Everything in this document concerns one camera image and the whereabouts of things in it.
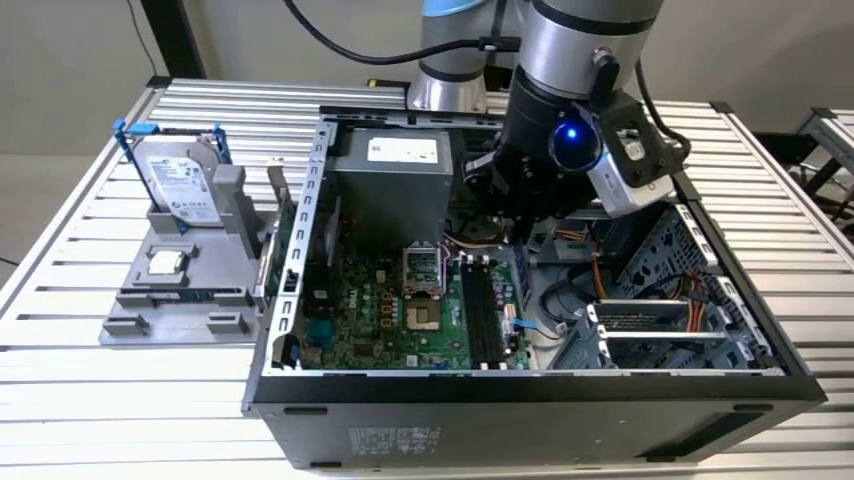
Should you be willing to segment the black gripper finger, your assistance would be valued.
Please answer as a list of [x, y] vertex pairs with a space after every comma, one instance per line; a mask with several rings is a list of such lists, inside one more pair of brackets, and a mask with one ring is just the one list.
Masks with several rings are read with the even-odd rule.
[[526, 244], [536, 222], [537, 172], [517, 149], [497, 149], [465, 164], [465, 184], [484, 213], [513, 221], [510, 241]]
[[564, 218], [593, 200], [585, 173], [572, 173], [554, 163], [537, 164], [537, 219]]

